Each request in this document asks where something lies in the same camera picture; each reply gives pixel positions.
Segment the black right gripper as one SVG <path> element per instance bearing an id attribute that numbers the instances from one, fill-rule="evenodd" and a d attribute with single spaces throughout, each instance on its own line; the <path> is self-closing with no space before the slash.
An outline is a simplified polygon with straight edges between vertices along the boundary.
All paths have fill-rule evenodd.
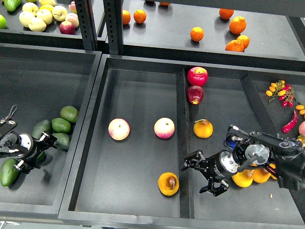
<path id="1" fill-rule="evenodd" d="M 210 192 L 215 197 L 223 194 L 229 189 L 229 184 L 225 178 L 232 177 L 237 173 L 238 164 L 233 159 L 233 154 L 227 150 L 222 150 L 217 154 L 205 158 L 202 150 L 196 150 L 184 159 L 182 171 L 193 168 L 200 172 L 208 172 L 208 185 L 202 187 L 199 193 Z"/>

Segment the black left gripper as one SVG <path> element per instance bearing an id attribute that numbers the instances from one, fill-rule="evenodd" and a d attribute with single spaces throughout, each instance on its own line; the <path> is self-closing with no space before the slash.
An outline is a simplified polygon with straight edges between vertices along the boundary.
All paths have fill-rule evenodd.
<path id="1" fill-rule="evenodd" d="M 14 168 L 20 172 L 31 172 L 33 169 L 40 169 L 41 167 L 36 160 L 41 152 L 50 147 L 57 148 L 55 146 L 57 138 L 44 131 L 38 140 L 29 134 L 20 134 L 19 139 L 20 153 Z"/>

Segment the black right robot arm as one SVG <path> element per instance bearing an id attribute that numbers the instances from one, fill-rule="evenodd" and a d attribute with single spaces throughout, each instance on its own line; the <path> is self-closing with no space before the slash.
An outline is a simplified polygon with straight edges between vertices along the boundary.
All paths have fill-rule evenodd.
<path id="1" fill-rule="evenodd" d="M 208 181 L 200 193 L 218 196 L 226 192 L 226 179 L 244 170 L 263 168 L 277 178 L 280 188 L 299 191 L 305 186 L 305 149 L 296 138 L 252 131 L 245 132 L 235 125 L 228 127 L 224 138 L 225 150 L 205 158 L 202 150 L 184 159 L 183 170 L 199 171 Z"/>

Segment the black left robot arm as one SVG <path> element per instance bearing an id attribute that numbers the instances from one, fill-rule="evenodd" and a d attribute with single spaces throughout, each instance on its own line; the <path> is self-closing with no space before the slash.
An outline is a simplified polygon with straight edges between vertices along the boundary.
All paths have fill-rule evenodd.
<path id="1" fill-rule="evenodd" d="M 17 109 L 18 106 L 13 105 L 9 114 L 0 119 L 0 157 L 17 159 L 15 169 L 28 174 L 31 170 L 40 168 L 37 158 L 50 147 L 56 148 L 57 138 L 43 132 L 40 139 L 36 139 L 27 133 L 18 134 L 13 131 L 17 122 L 12 117 Z"/>

